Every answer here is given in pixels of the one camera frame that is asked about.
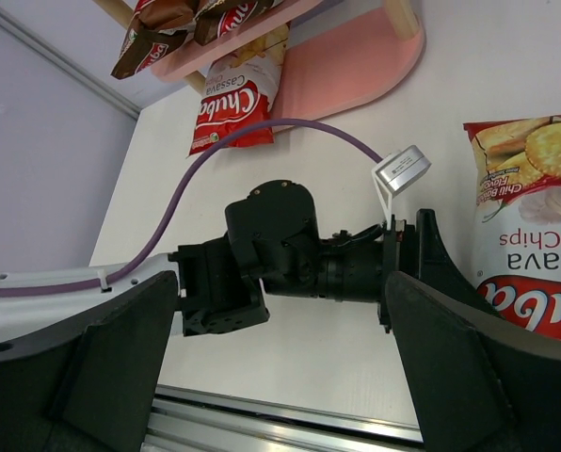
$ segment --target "red chip bag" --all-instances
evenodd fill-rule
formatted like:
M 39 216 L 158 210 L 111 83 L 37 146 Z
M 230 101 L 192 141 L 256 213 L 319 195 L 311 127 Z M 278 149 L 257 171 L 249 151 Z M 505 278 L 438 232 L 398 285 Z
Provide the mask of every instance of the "red chip bag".
M 506 320 L 561 339 L 561 116 L 465 129 L 479 171 L 473 284 Z
M 190 153 L 246 125 L 269 120 L 279 90 L 289 26 L 281 25 L 212 64 L 205 81 Z M 271 129 L 241 137 L 231 147 L 273 143 Z

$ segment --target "chip bag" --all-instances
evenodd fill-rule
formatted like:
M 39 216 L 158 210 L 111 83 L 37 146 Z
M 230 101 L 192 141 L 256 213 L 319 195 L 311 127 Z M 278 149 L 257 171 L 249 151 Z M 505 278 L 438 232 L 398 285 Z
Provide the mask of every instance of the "chip bag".
M 280 3 L 282 0 L 201 0 L 200 9 L 195 16 L 195 42 L 200 45 L 208 44 Z
M 479 171 L 473 283 L 508 321 L 561 339 L 561 116 L 465 130 Z
M 198 0 L 139 0 L 111 75 L 139 73 L 183 45 L 195 29 Z
M 275 30 L 215 61 L 207 74 L 190 153 L 200 153 L 246 125 L 269 120 L 279 91 L 289 26 Z M 273 143 L 267 128 L 231 147 Z

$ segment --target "pink shelf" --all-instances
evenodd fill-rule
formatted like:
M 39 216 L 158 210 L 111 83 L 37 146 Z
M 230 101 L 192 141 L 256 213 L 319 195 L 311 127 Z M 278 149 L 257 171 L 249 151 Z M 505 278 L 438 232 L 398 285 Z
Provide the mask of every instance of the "pink shelf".
M 399 40 L 377 8 L 289 49 L 273 118 L 318 120 L 386 94 L 414 68 L 425 47 L 421 26 Z
M 251 42 L 276 27 L 292 21 L 322 0 L 284 0 L 276 8 L 239 26 L 231 33 L 205 46 L 191 41 L 179 51 L 173 52 L 151 66 L 152 73 L 163 82 L 178 82 L 190 73 L 224 57 L 243 44 Z

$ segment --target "chip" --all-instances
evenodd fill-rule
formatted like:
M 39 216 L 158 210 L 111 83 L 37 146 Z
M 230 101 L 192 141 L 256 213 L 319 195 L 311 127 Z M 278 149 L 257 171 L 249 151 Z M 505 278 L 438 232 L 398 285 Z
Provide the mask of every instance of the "chip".
M 521 184 L 529 186 L 535 181 L 539 181 L 543 174 L 535 169 L 527 159 L 525 153 L 518 153 L 514 157 L 510 157 L 503 164 L 496 167 L 496 171 L 518 169 L 517 171 L 508 173 L 509 184 Z
M 474 138 L 473 141 L 471 141 L 471 145 L 473 146 L 473 157 L 475 158 L 475 164 L 478 168 L 484 169 L 483 171 L 480 170 L 477 172 L 477 195 L 479 195 L 481 193 L 481 183 L 483 181 L 483 178 L 486 177 L 491 171 L 494 171 L 494 169 L 488 168 L 486 153 L 483 149 L 481 149 L 481 146 L 479 146 L 479 141 Z
M 525 154 L 537 170 L 561 179 L 561 123 L 532 133 L 525 143 Z
M 476 137 L 489 158 L 499 155 L 508 156 L 524 151 L 527 136 L 538 127 L 548 124 L 550 120 L 549 117 L 544 117 L 507 122 L 483 130 Z

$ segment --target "wooden shelf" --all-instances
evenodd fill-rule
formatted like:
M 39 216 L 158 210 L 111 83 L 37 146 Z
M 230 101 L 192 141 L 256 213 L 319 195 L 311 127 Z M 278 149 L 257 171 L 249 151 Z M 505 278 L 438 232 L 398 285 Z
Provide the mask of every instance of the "wooden shelf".
M 243 44 L 292 21 L 321 2 L 322 0 L 284 0 L 274 9 L 242 24 L 233 32 L 227 33 L 207 45 L 200 46 L 194 41 L 188 42 L 178 51 L 153 64 L 151 71 L 164 82 L 178 82 L 190 73 L 198 71 L 212 61 L 238 49 Z

